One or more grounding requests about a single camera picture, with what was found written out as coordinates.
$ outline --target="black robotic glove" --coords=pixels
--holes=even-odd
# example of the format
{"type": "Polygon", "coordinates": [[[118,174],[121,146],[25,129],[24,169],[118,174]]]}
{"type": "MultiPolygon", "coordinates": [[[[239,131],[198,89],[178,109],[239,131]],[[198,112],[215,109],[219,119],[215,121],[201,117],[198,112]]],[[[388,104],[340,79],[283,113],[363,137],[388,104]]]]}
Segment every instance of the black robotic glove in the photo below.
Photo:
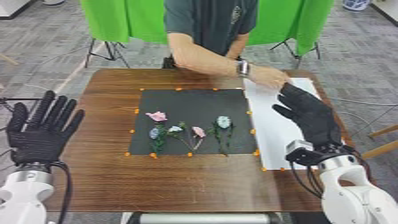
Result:
{"type": "Polygon", "coordinates": [[[48,164],[59,161],[68,140],[84,120],[84,110],[79,110],[66,126],[77,107],[77,100],[68,101],[66,96],[61,96],[52,106],[54,100],[56,93],[48,91],[31,121],[25,104],[18,103],[15,105],[13,118],[6,130],[9,146],[16,149],[11,154],[16,165],[34,162],[48,164]]]}
{"type": "Polygon", "coordinates": [[[304,139],[313,143],[315,149],[322,150],[329,145],[342,145],[342,131],[333,109],[318,98],[287,83],[278,99],[288,108],[279,105],[272,108],[297,123],[304,139]]]}

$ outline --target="gray t-shirt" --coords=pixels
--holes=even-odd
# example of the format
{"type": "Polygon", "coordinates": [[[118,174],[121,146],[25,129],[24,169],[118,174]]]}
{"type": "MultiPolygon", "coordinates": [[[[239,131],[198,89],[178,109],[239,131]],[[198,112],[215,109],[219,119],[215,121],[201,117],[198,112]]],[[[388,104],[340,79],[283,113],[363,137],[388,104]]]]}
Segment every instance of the gray t-shirt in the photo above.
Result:
{"type": "Polygon", "coordinates": [[[258,0],[166,0],[167,33],[185,33],[194,42],[226,55],[239,34],[256,26],[258,0]]]}

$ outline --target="wooden table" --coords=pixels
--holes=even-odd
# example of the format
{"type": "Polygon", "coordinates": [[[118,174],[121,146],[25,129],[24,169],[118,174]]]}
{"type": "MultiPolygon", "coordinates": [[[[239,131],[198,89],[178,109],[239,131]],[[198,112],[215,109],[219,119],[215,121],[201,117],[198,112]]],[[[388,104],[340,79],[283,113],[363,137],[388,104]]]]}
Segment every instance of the wooden table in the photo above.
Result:
{"type": "MultiPolygon", "coordinates": [[[[288,73],[313,79],[331,104],[310,72],[288,73]]],[[[105,69],[96,72],[80,100],[88,116],[64,152],[75,179],[72,211],[320,211],[320,200],[303,189],[292,172],[263,172],[253,155],[162,156],[159,160],[125,156],[141,88],[237,87],[242,87],[239,78],[215,78],[189,71],[105,69]]],[[[343,135],[350,144],[345,128],[343,135]]],[[[56,186],[50,210],[61,208],[63,175],[56,186]]]]}

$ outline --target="green backdrop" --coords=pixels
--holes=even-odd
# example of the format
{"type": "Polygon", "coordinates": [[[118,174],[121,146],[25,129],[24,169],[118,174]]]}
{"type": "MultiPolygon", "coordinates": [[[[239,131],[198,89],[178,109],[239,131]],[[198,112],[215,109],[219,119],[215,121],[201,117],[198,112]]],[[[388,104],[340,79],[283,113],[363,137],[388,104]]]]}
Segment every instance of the green backdrop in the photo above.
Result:
{"type": "MultiPolygon", "coordinates": [[[[164,0],[80,0],[93,37],[128,42],[135,37],[167,43],[164,29],[164,0]]],[[[260,0],[258,25],[249,45],[297,40],[297,54],[313,49],[333,0],[260,0]]]]}

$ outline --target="white wall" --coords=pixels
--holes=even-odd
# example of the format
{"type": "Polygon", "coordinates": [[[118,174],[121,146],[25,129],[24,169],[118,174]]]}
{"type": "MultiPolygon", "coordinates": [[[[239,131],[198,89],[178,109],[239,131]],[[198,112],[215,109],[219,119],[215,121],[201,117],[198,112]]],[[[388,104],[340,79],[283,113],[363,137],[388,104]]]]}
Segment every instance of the white wall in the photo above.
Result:
{"type": "Polygon", "coordinates": [[[0,0],[0,16],[11,16],[31,0],[0,0]]]}
{"type": "Polygon", "coordinates": [[[375,6],[390,14],[393,19],[398,21],[398,0],[374,1],[375,6]]]}

